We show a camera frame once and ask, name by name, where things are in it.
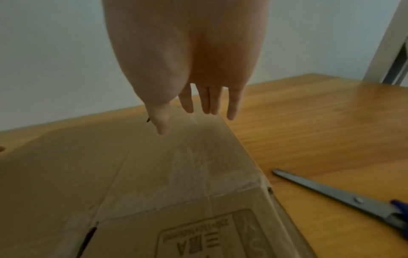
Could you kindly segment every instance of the white wall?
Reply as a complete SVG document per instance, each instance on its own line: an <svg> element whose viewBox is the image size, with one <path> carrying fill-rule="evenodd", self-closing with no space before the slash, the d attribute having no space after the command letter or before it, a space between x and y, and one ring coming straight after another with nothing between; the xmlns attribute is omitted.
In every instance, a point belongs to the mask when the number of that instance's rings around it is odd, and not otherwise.
<svg viewBox="0 0 408 258"><path fill-rule="evenodd" d="M400 0L273 0L250 84L311 72L362 79ZM0 2L0 131L141 104L100 0Z"/></svg>

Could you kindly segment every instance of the finger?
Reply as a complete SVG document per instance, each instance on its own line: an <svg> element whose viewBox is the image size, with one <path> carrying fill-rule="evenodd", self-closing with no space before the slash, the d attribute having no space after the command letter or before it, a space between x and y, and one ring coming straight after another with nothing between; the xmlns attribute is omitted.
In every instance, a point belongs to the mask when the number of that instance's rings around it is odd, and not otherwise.
<svg viewBox="0 0 408 258"><path fill-rule="evenodd" d="M240 89L228 89L229 92L229 103L227 118L229 120L234 120L238 115L239 108L241 106L242 97L244 95L244 88Z"/></svg>
<svg viewBox="0 0 408 258"><path fill-rule="evenodd" d="M222 87L210 87L210 110L211 114L218 114L221 107Z"/></svg>
<svg viewBox="0 0 408 258"><path fill-rule="evenodd" d="M156 126L157 133L167 133L170 129L170 103L160 105L146 104L146 110L150 120Z"/></svg>
<svg viewBox="0 0 408 258"><path fill-rule="evenodd" d="M209 97L209 92L208 92L208 87L203 87L200 85L196 85L198 94L200 96L201 100L201 107L203 108L203 112L205 114L210 113L210 97Z"/></svg>
<svg viewBox="0 0 408 258"><path fill-rule="evenodd" d="M189 83L183 88L181 93L178 95L181 106L187 113L194 112L193 100L191 99L191 86Z"/></svg>

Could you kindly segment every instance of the scissors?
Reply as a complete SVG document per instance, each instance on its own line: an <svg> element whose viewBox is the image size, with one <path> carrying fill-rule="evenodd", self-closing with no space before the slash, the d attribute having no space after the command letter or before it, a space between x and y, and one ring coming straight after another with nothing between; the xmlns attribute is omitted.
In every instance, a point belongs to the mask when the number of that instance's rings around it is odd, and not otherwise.
<svg viewBox="0 0 408 258"><path fill-rule="evenodd" d="M326 195L336 201L342 202L367 215L370 215L389 226L402 232L405 240L408 240L408 204L392 200L390 203L377 201L371 198L322 185L306 178L274 169L273 173L317 193Z"/></svg>

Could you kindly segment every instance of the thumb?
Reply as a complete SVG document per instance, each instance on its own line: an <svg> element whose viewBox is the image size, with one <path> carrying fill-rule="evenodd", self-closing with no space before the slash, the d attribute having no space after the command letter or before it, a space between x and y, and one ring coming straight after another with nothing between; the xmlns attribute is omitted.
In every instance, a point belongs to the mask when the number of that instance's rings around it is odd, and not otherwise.
<svg viewBox="0 0 408 258"><path fill-rule="evenodd" d="M146 110L149 118L156 126L158 134L165 134L170 129L170 103L159 105L146 104Z"/></svg>

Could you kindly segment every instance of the scissor blade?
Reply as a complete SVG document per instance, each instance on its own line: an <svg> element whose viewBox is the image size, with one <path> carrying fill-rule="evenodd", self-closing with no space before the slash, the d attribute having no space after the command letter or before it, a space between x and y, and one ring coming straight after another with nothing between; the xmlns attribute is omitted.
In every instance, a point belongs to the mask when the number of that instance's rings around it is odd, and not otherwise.
<svg viewBox="0 0 408 258"><path fill-rule="evenodd" d="M371 198L358 196L350 192L342 191L323 184L319 184L314 181L305 179L300 176L295 176L293 174L290 174L279 169L274 169L273 173L277 176L283 177L285 179L288 179L289 181L297 183L303 187L309 188L315 192L321 193L323 195L326 195L327 197L340 201L348 206L351 206L357 210L367 213L368 215L377 217L378 219L384 222L387 222L387 218L390 215L400 213L394 206L382 201L377 201Z"/></svg>

